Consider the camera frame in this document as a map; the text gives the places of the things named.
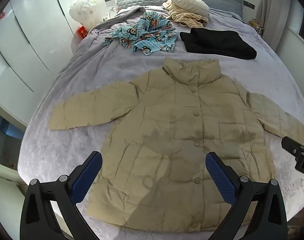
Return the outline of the blue monkey print pajamas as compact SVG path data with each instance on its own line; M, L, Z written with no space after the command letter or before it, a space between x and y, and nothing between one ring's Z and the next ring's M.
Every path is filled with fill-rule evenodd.
M178 33L170 20L156 12L145 12L134 25L122 25L104 39L104 46L118 40L132 51L150 55L158 51L172 53Z

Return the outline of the cream knitted pillow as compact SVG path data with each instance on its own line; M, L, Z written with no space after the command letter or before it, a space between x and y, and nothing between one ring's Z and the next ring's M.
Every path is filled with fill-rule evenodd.
M178 7L195 14L209 17L209 6L202 0L171 0Z

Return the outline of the white wardrobe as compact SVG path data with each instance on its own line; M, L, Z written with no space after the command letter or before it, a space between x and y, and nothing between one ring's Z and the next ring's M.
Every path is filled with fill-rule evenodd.
M0 14L0 107L23 126L79 43L73 0L10 0Z

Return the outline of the beige puffer jacket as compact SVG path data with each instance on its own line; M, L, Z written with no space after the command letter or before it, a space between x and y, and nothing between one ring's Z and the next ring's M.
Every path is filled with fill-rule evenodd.
M130 82L71 96L54 107L49 129L111 121L87 213L144 231L204 231L222 222L229 206L205 168L208 152L237 174L267 182L275 167L264 133L304 140L299 120L211 60L167 58Z

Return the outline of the white floral mesh cover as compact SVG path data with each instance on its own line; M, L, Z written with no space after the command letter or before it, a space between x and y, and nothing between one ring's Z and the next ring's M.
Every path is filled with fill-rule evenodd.
M96 0L74 0L69 9L71 18L85 27L87 31L98 24L97 12Z

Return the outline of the black folded garment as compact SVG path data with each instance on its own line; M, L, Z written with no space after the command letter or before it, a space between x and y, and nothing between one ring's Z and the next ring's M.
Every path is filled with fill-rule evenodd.
M257 52L236 31L192 28L180 38L189 53L215 54L242 60L253 60Z

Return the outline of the beige striped garment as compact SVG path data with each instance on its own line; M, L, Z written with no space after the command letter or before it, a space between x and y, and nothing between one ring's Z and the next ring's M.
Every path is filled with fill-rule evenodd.
M204 28L209 22L207 17L182 9L175 5L171 0L164 2L162 8L168 11L168 20L179 23L182 26L189 28Z

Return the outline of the grey curtain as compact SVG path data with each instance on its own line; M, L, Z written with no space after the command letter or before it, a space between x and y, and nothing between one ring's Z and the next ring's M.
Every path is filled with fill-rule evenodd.
M261 0L256 22L263 27L262 38L276 50L287 22L291 0Z

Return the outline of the red gift box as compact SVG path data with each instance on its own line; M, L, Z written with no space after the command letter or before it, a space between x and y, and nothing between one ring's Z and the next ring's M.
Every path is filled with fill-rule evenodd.
M79 27L77 29L77 32L81 38L87 37L88 31L86 30L86 28L84 26Z

